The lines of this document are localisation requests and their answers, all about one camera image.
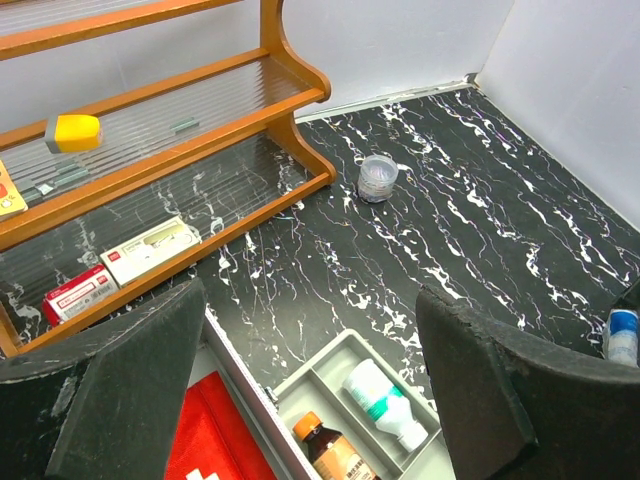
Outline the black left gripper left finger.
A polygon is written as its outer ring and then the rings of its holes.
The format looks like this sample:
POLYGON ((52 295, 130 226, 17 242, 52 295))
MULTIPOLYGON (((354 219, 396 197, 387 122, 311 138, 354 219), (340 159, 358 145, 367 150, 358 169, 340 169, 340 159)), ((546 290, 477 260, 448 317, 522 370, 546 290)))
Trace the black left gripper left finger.
POLYGON ((163 478, 205 306, 194 279, 2 361, 2 478, 163 478))

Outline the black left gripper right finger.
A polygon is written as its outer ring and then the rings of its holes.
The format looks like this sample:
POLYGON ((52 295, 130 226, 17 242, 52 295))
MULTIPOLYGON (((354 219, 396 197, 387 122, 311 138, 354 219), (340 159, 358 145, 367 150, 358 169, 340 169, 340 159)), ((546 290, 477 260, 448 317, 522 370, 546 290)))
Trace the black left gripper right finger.
POLYGON ((638 478, 638 369, 523 332, 429 284, 416 322, 457 478, 638 478))

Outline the red first aid pouch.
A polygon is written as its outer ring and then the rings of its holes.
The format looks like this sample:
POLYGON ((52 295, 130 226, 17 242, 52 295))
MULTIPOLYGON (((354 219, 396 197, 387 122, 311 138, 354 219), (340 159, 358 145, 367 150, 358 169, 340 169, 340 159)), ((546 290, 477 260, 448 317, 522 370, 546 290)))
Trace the red first aid pouch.
POLYGON ((275 477, 219 373, 213 372, 187 389, 165 477, 275 477))

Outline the grey metal case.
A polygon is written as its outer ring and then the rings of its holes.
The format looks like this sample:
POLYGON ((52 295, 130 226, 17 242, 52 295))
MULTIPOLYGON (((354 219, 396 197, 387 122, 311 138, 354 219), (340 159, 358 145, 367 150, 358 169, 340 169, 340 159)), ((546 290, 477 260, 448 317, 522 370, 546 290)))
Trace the grey metal case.
POLYGON ((201 339, 189 383, 193 385, 211 372, 219 373, 275 476, 317 479, 319 475, 280 418, 271 397, 254 379, 210 309, 205 310, 201 339))

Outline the white blue bandage roll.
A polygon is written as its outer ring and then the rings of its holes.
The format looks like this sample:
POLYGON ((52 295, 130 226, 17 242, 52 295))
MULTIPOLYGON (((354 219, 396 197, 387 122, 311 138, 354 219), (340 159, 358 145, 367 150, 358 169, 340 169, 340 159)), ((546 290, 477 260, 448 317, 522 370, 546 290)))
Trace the white blue bandage roll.
POLYGON ((603 332, 603 352, 611 362, 638 367, 639 317, 635 310, 610 311, 603 332))

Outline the small white bottle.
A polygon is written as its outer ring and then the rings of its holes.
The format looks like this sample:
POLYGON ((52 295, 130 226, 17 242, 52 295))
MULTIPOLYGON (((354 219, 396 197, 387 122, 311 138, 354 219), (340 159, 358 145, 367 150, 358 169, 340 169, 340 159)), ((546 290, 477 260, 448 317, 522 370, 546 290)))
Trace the small white bottle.
POLYGON ((429 437, 414 417, 409 399, 372 359, 360 362, 342 384, 375 427, 393 435, 412 453, 429 437))

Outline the brown medicine bottle orange cap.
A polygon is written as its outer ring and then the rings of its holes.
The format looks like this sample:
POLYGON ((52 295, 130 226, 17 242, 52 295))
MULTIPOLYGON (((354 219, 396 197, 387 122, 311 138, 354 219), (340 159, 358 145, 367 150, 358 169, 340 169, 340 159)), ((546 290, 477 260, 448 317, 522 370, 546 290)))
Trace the brown medicine bottle orange cap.
POLYGON ((325 427, 314 412, 306 413, 293 426, 293 432, 306 446, 308 459, 322 479, 380 479, 343 433, 325 427))

